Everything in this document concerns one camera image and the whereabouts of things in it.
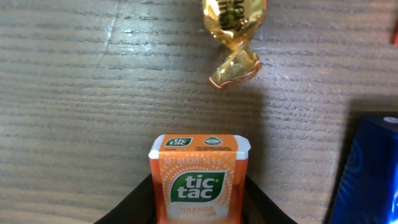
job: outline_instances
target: blue object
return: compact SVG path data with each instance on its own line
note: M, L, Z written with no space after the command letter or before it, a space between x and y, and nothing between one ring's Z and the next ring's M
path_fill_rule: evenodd
M329 224L398 224L398 116L364 116Z

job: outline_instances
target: product label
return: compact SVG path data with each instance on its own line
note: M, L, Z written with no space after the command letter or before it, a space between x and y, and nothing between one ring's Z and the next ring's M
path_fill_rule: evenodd
M159 165L169 219L226 220L238 150L234 136L167 134L162 145Z

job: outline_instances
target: wood grain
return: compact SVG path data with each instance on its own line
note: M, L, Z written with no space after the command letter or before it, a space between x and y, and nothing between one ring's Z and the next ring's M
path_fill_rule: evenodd
M270 0L258 77L208 84L228 52L186 0L0 1L0 223L93 223L150 172L163 133L249 138L249 175L321 223L364 111L398 111L396 0Z

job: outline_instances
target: wrapped candy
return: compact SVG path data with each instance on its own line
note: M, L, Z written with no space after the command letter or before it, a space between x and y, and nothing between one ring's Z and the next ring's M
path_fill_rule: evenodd
M266 0L202 0L206 28L232 54L209 78L217 89L252 79L261 69L257 53L249 49L255 31L264 20Z

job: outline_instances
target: gold foil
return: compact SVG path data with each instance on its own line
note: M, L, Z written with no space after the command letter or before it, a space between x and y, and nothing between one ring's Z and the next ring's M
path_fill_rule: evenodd
M206 28L232 50L211 75L210 83L217 89L224 89L229 84L254 78L261 63L249 44L264 20L267 1L202 0L202 5Z

